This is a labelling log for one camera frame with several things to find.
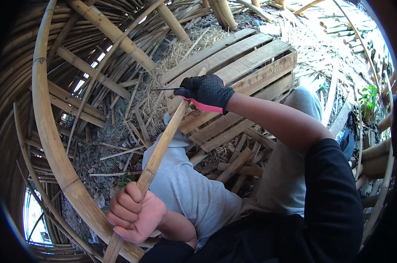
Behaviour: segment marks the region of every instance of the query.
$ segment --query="hand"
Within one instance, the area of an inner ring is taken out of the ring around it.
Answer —
[[[165,214],[162,200],[147,191],[142,201],[136,183],[131,182],[111,198],[106,217],[125,241],[139,244],[152,234]]]
[[[225,114],[226,105],[235,91],[225,87],[223,80],[216,75],[186,77],[180,87],[174,90],[174,95],[192,101],[202,111]]]

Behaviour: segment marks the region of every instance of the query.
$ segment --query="bamboo node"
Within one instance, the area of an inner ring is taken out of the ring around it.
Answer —
[[[77,180],[80,180],[80,177],[77,177],[77,178],[74,179],[71,183],[69,183],[68,185],[66,185],[65,187],[63,187],[63,193],[67,190],[68,187],[70,187],[71,185],[73,185]]]

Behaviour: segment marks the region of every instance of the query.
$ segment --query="bare hand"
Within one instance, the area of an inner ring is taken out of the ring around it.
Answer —
[[[139,244],[152,234],[165,214],[162,200],[147,191],[142,201],[136,183],[131,182],[111,198],[106,217],[125,241]]]

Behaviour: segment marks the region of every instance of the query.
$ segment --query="hay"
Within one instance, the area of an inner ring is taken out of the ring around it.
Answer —
[[[167,112],[167,107],[165,96],[161,96],[160,100],[157,101],[160,92],[150,90],[161,87],[162,76],[173,67],[178,65],[185,53],[192,46],[194,41],[201,36],[204,30],[205,29],[201,28],[192,28],[187,31],[192,43],[185,43],[181,41],[171,42],[164,58],[162,58],[160,61],[157,61],[155,67],[151,71],[145,73],[145,81],[139,85],[132,108],[140,105],[139,110],[142,113],[144,122],[149,122],[147,125],[147,130],[151,139],[156,138],[161,132],[164,131],[165,126],[163,122],[163,115]],[[213,45],[225,37],[227,37],[227,32],[224,30],[220,28],[209,29],[206,34],[203,35],[198,44],[193,48],[193,50],[191,50],[188,57],[193,56],[200,50]],[[132,120],[133,122],[136,120],[133,110],[130,112],[128,119]]]

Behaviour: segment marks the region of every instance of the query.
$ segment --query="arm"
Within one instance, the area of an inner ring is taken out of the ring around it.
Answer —
[[[318,120],[273,101],[235,92],[229,99],[226,110],[255,122],[290,148],[302,153],[317,141],[332,138],[330,131]]]
[[[301,153],[317,141],[333,138],[329,130],[311,116],[286,105],[239,94],[225,87],[216,75],[185,78],[180,87],[185,88],[175,90],[174,94],[193,99],[198,109],[237,113]]]
[[[142,201],[135,182],[128,183],[111,198],[106,216],[115,226],[114,231],[125,241],[142,243],[158,229],[165,239],[182,241],[196,249],[194,225],[180,213],[167,209],[162,200],[150,191]]]

